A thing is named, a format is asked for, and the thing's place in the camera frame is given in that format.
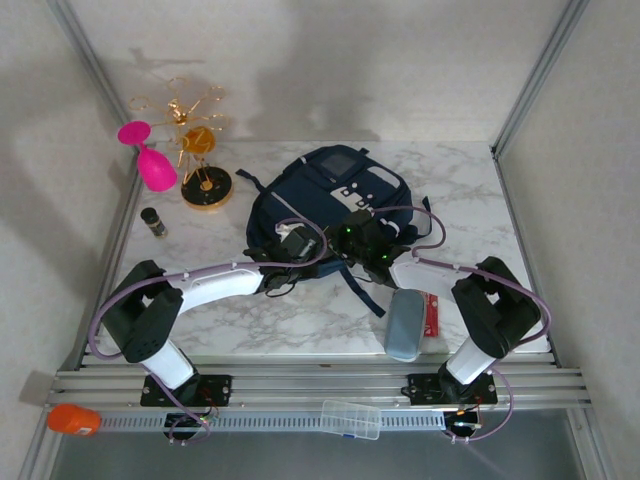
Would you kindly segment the small spice jar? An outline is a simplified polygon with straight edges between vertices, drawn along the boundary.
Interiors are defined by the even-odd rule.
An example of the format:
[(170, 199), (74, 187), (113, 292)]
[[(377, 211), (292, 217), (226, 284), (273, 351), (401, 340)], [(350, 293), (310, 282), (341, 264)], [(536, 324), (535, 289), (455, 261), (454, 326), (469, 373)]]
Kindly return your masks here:
[(168, 231), (154, 208), (143, 208), (140, 217), (156, 238), (164, 238), (167, 235)]

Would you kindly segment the aluminium mounting rail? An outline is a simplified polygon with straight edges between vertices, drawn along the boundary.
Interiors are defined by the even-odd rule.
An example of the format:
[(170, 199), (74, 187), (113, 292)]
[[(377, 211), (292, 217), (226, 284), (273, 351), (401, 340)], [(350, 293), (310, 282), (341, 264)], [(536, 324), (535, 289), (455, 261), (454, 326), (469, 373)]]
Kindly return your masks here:
[[(551, 365), (507, 364), (499, 369), (520, 408), (563, 408), (591, 404), (583, 376), (577, 369)], [(381, 408), (412, 406), (401, 394), (407, 376), (418, 372), (365, 368), (356, 365), (273, 365), (255, 368), (241, 365), (226, 370), (216, 366), (212, 375), (230, 375), (230, 409), (283, 410), (314, 409), (325, 400), (362, 403)], [(47, 406), (73, 403), (80, 406), (116, 410), (143, 408), (140, 397), (145, 375), (122, 365), (116, 368), (86, 368), (59, 373), (46, 397)]]

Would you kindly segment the navy blue backpack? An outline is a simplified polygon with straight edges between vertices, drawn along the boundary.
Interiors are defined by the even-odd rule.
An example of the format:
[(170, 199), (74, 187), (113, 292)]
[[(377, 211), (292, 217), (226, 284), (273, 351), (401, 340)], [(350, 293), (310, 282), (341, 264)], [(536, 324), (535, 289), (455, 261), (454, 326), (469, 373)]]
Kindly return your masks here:
[[(429, 200), (414, 204), (407, 182), (370, 158), (366, 149), (320, 147), (293, 161), (268, 185), (243, 169), (236, 173), (258, 191), (246, 225), (247, 249), (280, 240), (275, 233), (278, 224), (303, 223), (328, 238), (329, 228), (341, 225), (359, 210), (371, 213), (385, 237), (396, 245), (409, 247), (432, 231)], [(351, 267), (331, 246), (318, 262), (324, 265), (324, 277), (339, 273), (376, 316), (384, 315), (384, 309), (360, 287)]]

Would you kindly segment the aluminium frame post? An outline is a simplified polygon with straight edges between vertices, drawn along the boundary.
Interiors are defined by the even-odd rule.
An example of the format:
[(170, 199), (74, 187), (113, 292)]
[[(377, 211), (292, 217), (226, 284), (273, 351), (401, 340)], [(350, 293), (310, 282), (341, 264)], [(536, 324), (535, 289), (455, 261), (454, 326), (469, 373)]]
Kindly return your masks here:
[(567, 0), (496, 140), (491, 146), (491, 153), (496, 162), (506, 153), (514, 140), (590, 1)]
[(45, 0), (45, 2), (111, 117), (119, 125), (127, 123), (130, 115), (125, 110), (123, 102), (119, 99), (105, 68), (96, 55), (70, 0)]

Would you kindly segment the orange plastic cup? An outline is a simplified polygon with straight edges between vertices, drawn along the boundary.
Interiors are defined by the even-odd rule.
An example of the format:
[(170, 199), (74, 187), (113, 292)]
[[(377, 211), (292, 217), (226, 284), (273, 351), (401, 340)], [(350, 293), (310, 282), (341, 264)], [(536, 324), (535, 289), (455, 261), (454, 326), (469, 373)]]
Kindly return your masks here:
[(74, 404), (61, 404), (54, 407), (47, 417), (47, 427), (57, 433), (90, 436), (101, 425), (98, 412)]

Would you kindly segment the grey-blue pencil case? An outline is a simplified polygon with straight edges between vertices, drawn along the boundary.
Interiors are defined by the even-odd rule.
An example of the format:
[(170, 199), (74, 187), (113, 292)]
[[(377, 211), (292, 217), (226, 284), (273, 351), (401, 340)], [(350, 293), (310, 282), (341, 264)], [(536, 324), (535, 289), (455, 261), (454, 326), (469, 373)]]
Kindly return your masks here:
[(388, 311), (385, 353), (400, 362), (414, 362), (420, 353), (425, 323), (426, 301), (423, 295), (416, 290), (397, 290)]

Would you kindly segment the white marble board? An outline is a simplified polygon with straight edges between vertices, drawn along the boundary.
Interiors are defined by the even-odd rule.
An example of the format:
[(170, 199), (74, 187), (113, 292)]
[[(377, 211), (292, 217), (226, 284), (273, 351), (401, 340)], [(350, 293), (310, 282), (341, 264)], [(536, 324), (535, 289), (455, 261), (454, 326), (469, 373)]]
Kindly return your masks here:
[[(231, 174), (243, 169), (270, 183), (311, 142), (230, 142), (212, 161)], [(522, 284), (524, 260), (489, 148), (477, 142), (368, 144), (371, 157), (398, 173), (415, 202), (427, 198), (439, 224), (423, 240), (425, 257), (474, 265), (488, 256), (502, 259)], [(154, 208), (167, 228), (156, 238), (134, 217), (116, 280), (142, 260), (175, 272), (236, 259), (246, 247), (246, 223), (257, 197), (255, 185), (236, 178), (231, 198), (210, 212), (188, 207), (178, 190), (142, 190), (136, 212)], [(171, 337), (188, 356), (377, 355), (386, 322), (375, 316), (338, 274), (273, 297), (241, 296), (183, 314)]]

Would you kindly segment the red booklet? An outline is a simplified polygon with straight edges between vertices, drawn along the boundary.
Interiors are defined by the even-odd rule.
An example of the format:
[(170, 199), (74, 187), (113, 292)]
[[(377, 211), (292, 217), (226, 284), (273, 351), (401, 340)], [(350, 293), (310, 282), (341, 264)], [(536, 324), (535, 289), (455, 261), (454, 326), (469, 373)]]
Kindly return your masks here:
[(436, 295), (422, 292), (425, 300), (424, 336), (435, 338), (439, 335), (439, 299)]

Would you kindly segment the amber wine glass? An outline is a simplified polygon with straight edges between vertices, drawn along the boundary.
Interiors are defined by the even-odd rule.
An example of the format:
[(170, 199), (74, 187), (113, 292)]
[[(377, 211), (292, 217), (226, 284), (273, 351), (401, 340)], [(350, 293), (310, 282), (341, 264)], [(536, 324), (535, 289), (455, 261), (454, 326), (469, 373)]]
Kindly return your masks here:
[(181, 150), (193, 155), (205, 155), (216, 146), (216, 138), (209, 127), (197, 126), (182, 136)]

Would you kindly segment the clear plastic organiser box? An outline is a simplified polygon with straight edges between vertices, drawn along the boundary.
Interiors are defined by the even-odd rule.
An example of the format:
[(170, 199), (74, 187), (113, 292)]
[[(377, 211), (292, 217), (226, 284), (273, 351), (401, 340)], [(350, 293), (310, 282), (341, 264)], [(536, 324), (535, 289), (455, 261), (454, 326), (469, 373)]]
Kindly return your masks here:
[(320, 431), (345, 438), (378, 440), (382, 428), (382, 413), (379, 408), (325, 400), (320, 416)]

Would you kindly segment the pink wine glass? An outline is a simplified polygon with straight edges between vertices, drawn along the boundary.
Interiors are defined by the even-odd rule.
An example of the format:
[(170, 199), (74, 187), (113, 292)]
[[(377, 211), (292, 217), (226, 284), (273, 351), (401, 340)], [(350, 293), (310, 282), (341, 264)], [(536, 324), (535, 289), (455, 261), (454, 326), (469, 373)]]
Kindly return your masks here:
[(117, 138), (123, 145), (138, 149), (137, 168), (146, 187), (153, 192), (165, 192), (177, 183), (177, 173), (169, 159), (146, 144), (152, 127), (144, 121), (131, 121), (122, 126)]

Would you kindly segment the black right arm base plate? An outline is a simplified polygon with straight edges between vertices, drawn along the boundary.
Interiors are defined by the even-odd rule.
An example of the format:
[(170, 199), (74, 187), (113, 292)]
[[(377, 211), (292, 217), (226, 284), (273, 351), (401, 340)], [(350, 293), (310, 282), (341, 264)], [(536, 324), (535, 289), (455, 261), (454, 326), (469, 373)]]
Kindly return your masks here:
[(470, 384), (461, 384), (449, 374), (410, 374), (401, 388), (412, 406), (496, 405), (497, 388), (492, 375), (481, 373)]

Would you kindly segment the aluminium side rail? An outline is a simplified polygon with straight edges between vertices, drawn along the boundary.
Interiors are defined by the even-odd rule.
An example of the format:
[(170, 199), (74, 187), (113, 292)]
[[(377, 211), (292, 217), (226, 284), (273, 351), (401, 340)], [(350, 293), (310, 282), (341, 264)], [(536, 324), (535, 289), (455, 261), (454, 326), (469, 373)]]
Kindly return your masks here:
[(555, 325), (555, 314), (553, 313), (552, 305), (548, 299), (547, 291), (542, 283), (540, 276), (540, 270), (536, 264), (533, 240), (530, 234), (532, 228), (528, 225), (526, 220), (526, 200), (527, 196), (522, 196), (522, 190), (517, 185), (517, 182), (513, 180), (505, 166), (505, 161), (501, 159), (497, 154), (493, 155), (496, 172), (501, 182), (502, 190), (505, 195), (507, 207), (516, 231), (518, 245), (523, 256), (525, 269), (528, 279), (530, 281), (532, 290), (547, 304), (549, 315), (544, 315), (544, 320), (548, 325), (546, 339), (550, 345), (550, 351), (553, 354), (555, 364), (560, 367), (563, 365), (562, 359), (556, 348), (556, 342), (553, 337), (552, 327)]
[(80, 320), (70, 353), (62, 364), (64, 370), (74, 371), (82, 365), (92, 319), (116, 284), (117, 272), (142, 191), (142, 181), (139, 178), (135, 159), (131, 160), (131, 166), (125, 179), (125, 189), (118, 201), (114, 221), (108, 232), (101, 257), (97, 286), (89, 297), (88, 306)]

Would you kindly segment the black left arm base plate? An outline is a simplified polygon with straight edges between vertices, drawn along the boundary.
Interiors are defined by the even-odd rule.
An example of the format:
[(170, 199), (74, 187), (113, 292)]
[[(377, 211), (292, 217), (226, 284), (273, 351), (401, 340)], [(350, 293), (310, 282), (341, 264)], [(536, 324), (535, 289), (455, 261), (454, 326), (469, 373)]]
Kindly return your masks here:
[[(186, 407), (226, 407), (232, 390), (230, 375), (195, 374), (183, 386), (171, 391)], [(145, 377), (140, 405), (143, 407), (168, 407), (173, 403), (164, 390), (152, 378)]]

